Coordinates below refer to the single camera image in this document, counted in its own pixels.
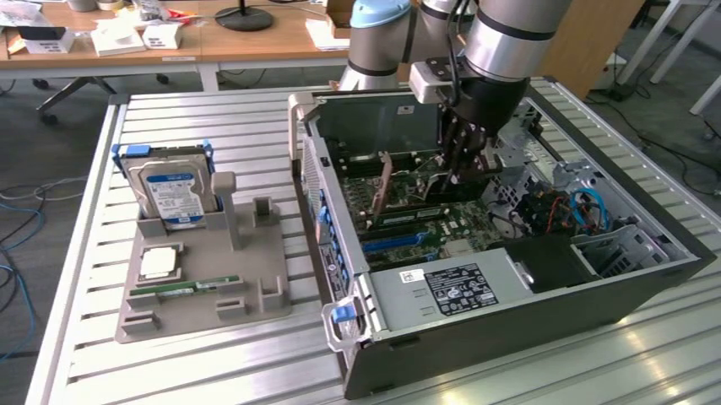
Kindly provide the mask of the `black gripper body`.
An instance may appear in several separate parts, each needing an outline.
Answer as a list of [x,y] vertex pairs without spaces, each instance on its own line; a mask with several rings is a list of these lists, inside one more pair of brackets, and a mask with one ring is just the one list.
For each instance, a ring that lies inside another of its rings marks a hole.
[[485,77],[462,79],[459,101],[451,107],[455,115],[482,127],[487,136],[497,136],[509,123],[529,83],[529,78],[514,82]]

